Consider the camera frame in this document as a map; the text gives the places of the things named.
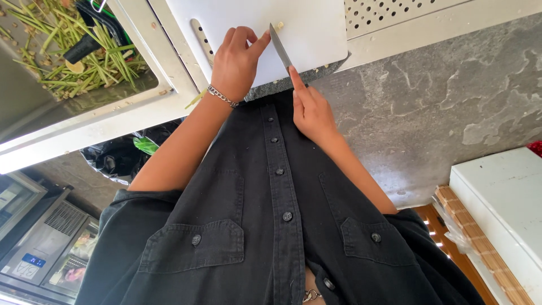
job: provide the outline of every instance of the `pocket flap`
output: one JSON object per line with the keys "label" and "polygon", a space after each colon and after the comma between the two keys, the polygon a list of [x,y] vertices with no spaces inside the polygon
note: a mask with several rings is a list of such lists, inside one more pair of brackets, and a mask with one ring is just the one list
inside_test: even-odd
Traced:
{"label": "pocket flap", "polygon": [[417,264],[399,231],[389,223],[364,224],[348,217],[341,225],[344,252],[347,256],[370,259],[391,266]]}
{"label": "pocket flap", "polygon": [[169,224],[148,239],[140,272],[174,273],[244,259],[244,231],[230,219],[203,226]]}

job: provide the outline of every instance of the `red object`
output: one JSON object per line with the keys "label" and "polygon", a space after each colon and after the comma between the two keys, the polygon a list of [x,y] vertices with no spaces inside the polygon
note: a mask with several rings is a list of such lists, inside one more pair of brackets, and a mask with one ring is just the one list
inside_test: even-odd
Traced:
{"label": "red object", "polygon": [[542,141],[534,141],[533,143],[527,144],[527,148],[542,158]]}

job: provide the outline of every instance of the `hand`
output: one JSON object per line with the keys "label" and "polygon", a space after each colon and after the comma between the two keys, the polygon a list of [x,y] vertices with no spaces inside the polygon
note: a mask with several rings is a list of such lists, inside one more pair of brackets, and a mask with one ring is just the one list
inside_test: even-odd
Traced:
{"label": "hand", "polygon": [[258,58],[270,41],[269,30],[258,39],[250,28],[230,28],[215,55],[213,87],[234,103],[242,101],[256,77]]}
{"label": "hand", "polygon": [[305,87],[294,66],[289,67],[294,84],[294,123],[307,138],[324,149],[342,135],[337,131],[327,100],[312,86]]}

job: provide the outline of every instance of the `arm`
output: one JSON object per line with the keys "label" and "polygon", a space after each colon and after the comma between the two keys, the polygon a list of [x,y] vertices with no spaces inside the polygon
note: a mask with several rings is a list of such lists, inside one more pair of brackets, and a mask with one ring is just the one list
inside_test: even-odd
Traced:
{"label": "arm", "polygon": [[391,200],[337,131],[327,100],[314,87],[306,88],[293,66],[289,70],[294,84],[294,123],[299,131],[322,148],[382,214],[396,214]]}
{"label": "arm", "polygon": [[[231,101],[248,93],[258,58],[271,41],[269,31],[258,39],[247,27],[231,28],[216,52],[211,84]],[[184,190],[232,107],[206,93],[186,120],[145,163],[128,190]]]}

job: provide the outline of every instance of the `bamboo mat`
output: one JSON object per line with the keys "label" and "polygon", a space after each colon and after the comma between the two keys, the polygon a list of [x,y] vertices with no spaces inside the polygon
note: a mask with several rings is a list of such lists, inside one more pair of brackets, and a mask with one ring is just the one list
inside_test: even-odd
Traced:
{"label": "bamboo mat", "polygon": [[514,305],[534,305],[531,298],[529,298],[521,284],[452,189],[449,186],[438,186],[435,194],[469,240],[472,248],[480,256],[484,265],[489,269],[493,278],[495,278],[497,284],[499,284],[510,302]]}

